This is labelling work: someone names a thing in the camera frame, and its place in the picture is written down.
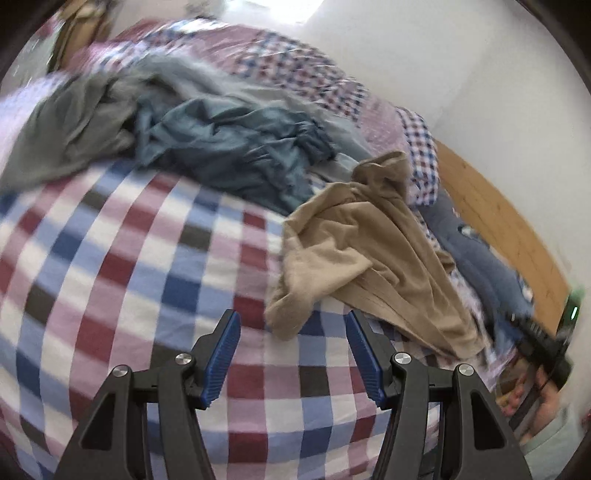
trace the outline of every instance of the pink checkered blanket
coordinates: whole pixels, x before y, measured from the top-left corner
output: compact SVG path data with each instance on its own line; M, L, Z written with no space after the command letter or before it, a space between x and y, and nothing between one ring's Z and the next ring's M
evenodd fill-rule
M272 61L258 62L262 48ZM303 68L288 49L316 64L288 77L286 70ZM91 46L77 67L111 68L171 50L293 89L350 117L376 153L414 152L417 202L435 195L434 145L420 117L372 96L295 40L206 21L145 23L115 42ZM48 77L0 102L5 141L62 80ZM322 187L319 179L314 184ZM128 160L0 197L0 443L23 470L35 479L52 477L77 421L115 365L161 365L233 308L242 316L242 337L220 398L198 414L216 477L370 477L389 413L365 394L345 336L348 307L324 299L289 342L265 329L265 299L280 270L281 222L275 213L182 177L135 171ZM457 271L451 279L481 324L476 295ZM372 327L430 365L457 363L375 319ZM492 387L506 360L486 349L470 363ZM163 480L157 409L148 413L152 467ZM437 421L433 406L429 446Z

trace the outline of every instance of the light green sleeve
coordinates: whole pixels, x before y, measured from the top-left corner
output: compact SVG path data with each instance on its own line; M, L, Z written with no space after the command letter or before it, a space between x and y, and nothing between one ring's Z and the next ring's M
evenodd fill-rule
M533 480L554 480L564 469L583 438L576 416L568 407L521 447Z

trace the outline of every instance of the tan shirt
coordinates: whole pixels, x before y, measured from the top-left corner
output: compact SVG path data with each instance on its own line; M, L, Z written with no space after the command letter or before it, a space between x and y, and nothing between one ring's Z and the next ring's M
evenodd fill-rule
M476 355L483 340L453 288L454 267L435 252L406 198L410 165L393 152L361 162L283 224L283 272L265 310L281 339L295 336L314 303L334 298L392 323L438 353Z

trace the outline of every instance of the pile of clothes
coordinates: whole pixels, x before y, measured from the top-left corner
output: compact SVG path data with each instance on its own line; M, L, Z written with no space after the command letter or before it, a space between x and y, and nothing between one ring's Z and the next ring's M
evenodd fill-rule
M357 127L285 90L174 56L70 79L38 106L0 193L131 157L288 216L283 271L265 319L295 336L334 296L439 353L470 358L484 339L407 206L411 169L396 151L371 158ZM308 172L332 182L313 194Z

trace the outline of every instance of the human hand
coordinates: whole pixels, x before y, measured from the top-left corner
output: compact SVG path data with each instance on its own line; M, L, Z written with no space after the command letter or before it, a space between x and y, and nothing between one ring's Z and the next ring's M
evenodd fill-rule
M524 390L525 375L517 381L517 386L510 393L507 405L503 408L503 413L506 416L513 416L523 400L525 394ZM560 395L558 389L552 381L548 381L548 376L544 369L540 367L535 376L535 383L540 389L540 406L535 413L534 419L531 423L529 431L522 438L522 441L527 441L536 436L548 424L556 418L560 410Z

